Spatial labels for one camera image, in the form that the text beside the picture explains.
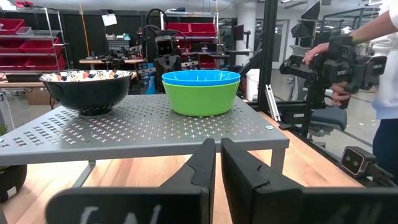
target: blue bowl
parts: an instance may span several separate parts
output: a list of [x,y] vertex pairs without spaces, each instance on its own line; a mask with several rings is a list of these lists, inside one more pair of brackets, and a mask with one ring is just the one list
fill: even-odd
[[162,75],[163,82],[182,86],[215,86],[240,81],[241,75],[221,70],[186,70]]

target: hand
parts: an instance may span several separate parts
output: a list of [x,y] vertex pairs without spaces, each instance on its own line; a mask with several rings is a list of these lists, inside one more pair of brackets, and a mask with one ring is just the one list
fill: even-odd
[[346,82],[341,82],[341,83],[334,83],[331,86],[331,89],[333,90],[333,99],[331,103],[334,106],[341,106],[341,102],[348,100],[351,97],[351,94],[344,91],[344,86],[347,85]]
[[318,46],[314,47],[312,50],[310,50],[308,53],[305,54],[303,62],[305,62],[306,65],[310,65],[311,61],[317,54],[327,52],[328,50],[329,50],[329,43],[319,44]]

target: green bowl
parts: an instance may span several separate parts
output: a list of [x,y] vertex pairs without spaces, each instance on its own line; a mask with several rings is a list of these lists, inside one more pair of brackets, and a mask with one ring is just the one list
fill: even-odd
[[171,108],[187,116],[214,116],[229,111],[239,82],[217,86],[181,86],[163,82]]

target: gray metal table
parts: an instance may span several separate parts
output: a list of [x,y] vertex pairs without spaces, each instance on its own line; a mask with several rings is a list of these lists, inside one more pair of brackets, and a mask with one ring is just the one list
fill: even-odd
[[231,111],[194,118],[174,113],[166,95],[127,96],[112,112],[79,116],[62,106],[5,134],[0,166],[192,154],[206,138],[230,138],[247,150],[273,149],[271,166],[282,172],[289,139],[238,97]]

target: person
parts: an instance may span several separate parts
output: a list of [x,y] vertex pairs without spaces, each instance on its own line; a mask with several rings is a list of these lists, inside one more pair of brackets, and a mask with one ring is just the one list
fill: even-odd
[[[377,164],[395,176],[398,184],[398,1],[384,0],[379,17],[350,33],[355,44],[372,40],[375,56],[387,56],[386,69],[379,77],[379,93],[373,103],[380,125],[373,139],[373,154]],[[307,65],[316,54],[327,52],[328,44],[320,44],[309,51],[303,62]],[[346,83],[333,84],[332,103],[340,106],[350,98],[344,91]]]

